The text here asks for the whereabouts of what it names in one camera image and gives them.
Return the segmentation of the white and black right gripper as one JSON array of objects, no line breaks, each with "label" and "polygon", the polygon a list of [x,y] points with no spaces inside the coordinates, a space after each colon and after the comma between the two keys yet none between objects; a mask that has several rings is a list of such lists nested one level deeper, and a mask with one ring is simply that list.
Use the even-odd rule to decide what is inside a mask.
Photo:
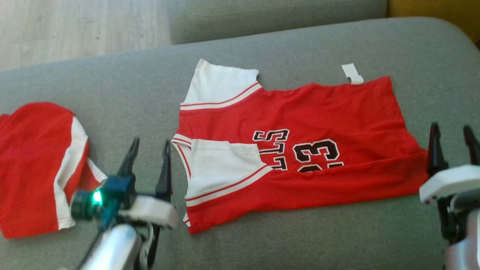
[{"label": "white and black right gripper", "polygon": [[430,178],[419,189],[420,201],[424,204],[480,187],[480,144],[471,126],[463,127],[463,138],[469,150],[471,165],[449,168],[440,138],[439,125],[433,122],[427,149],[427,173]]}]

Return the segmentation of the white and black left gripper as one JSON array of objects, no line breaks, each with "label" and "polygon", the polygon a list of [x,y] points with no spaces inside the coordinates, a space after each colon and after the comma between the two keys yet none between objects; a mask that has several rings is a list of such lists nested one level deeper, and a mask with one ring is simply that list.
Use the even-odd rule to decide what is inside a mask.
[{"label": "white and black left gripper", "polygon": [[[135,137],[116,173],[117,177],[133,177],[132,169],[138,154],[139,145],[140,138]],[[169,141],[165,141],[162,158],[163,164],[155,188],[155,198],[149,195],[137,195],[131,208],[118,211],[119,216],[136,222],[151,223],[172,229],[178,227],[179,215],[175,206],[170,203],[173,187]]]}]

